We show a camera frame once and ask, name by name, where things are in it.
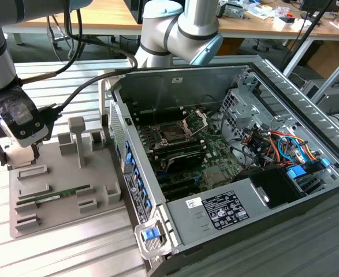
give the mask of motherboard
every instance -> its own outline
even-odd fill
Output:
[[[173,116],[161,115],[161,118]],[[163,194],[169,201],[229,184],[242,171],[203,109],[183,109],[182,118],[137,127]]]

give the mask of blue connector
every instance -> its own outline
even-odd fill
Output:
[[[125,158],[125,163],[126,163],[126,164],[130,164],[131,161],[132,161],[132,158],[133,158],[132,153],[131,153],[131,152],[128,153],[128,154],[127,154],[127,157]]]
[[[139,186],[139,190],[142,190],[142,188],[143,188],[143,186],[144,186],[144,182],[142,181],[141,178],[139,178],[139,179],[137,180],[137,184],[138,184],[138,186]]]
[[[150,213],[152,207],[151,207],[151,202],[149,199],[146,200],[145,206],[146,206],[147,211]]]
[[[140,171],[139,171],[139,169],[135,169],[135,176],[136,176],[137,178],[140,177]]]
[[[325,166],[325,167],[329,167],[331,165],[331,162],[327,159],[327,158],[323,158],[321,160],[321,163]]]
[[[154,238],[160,237],[160,232],[158,228],[147,229],[146,231],[142,232],[142,236],[144,241],[150,241]]]
[[[142,190],[141,197],[142,197],[143,200],[145,200],[145,199],[147,198],[147,192],[146,192],[146,189],[143,189],[143,190]]]
[[[296,179],[307,172],[301,166],[294,166],[289,169],[288,173],[290,174],[291,178]]]

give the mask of green circuit board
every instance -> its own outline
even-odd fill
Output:
[[[188,110],[188,114],[192,114],[194,110]],[[195,133],[204,126],[204,122],[196,114],[190,116],[186,123],[188,129],[195,133],[190,141],[202,142],[202,160],[200,164],[185,170],[168,173],[162,167],[162,164],[148,155],[151,165],[163,194],[170,201],[180,199],[191,194],[207,191],[222,185],[229,184],[235,176],[243,169],[243,166],[237,161],[236,157],[230,152],[229,146],[219,133],[219,128],[214,122],[206,118],[207,126]],[[157,125],[155,128],[171,127],[171,131],[166,132],[168,140],[178,143],[184,140],[180,129],[183,128],[183,122],[166,122]],[[152,126],[141,126],[141,133],[152,133],[152,140],[158,141],[160,134]],[[150,143],[144,143],[147,153],[150,153]]]

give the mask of white label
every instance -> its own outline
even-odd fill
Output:
[[[242,212],[239,212],[238,214],[237,214],[237,217],[240,217],[241,215],[245,215],[246,214],[246,212],[245,212],[245,210],[243,210]]]
[[[194,199],[190,199],[190,200],[187,200],[187,201],[186,201],[186,204],[187,204],[187,207],[188,207],[189,209],[192,209],[192,208],[195,208],[195,207],[197,207],[197,206],[203,205],[202,199],[201,199],[200,197],[194,198]]]
[[[172,79],[172,84],[177,84],[177,83],[181,83],[183,80],[182,77],[179,77],[179,78],[173,78]]]
[[[59,199],[59,198],[60,198],[60,195],[55,195],[55,196],[51,196],[49,198],[38,200],[38,201],[36,201],[36,203],[40,204],[40,203],[44,203],[44,202],[53,201],[53,200],[56,200],[56,199]]]

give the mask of barcode sticker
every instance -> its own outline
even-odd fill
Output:
[[[187,201],[186,201],[186,204],[187,204],[187,207],[188,207],[189,209],[192,209],[192,208],[195,208],[195,207],[197,207],[197,206],[203,205],[202,199],[201,199],[200,197],[194,198],[194,199],[190,199],[190,200],[187,200]]]
[[[183,80],[182,77],[173,78],[173,79],[172,79],[172,84],[178,84],[178,83],[181,83],[182,80]]]

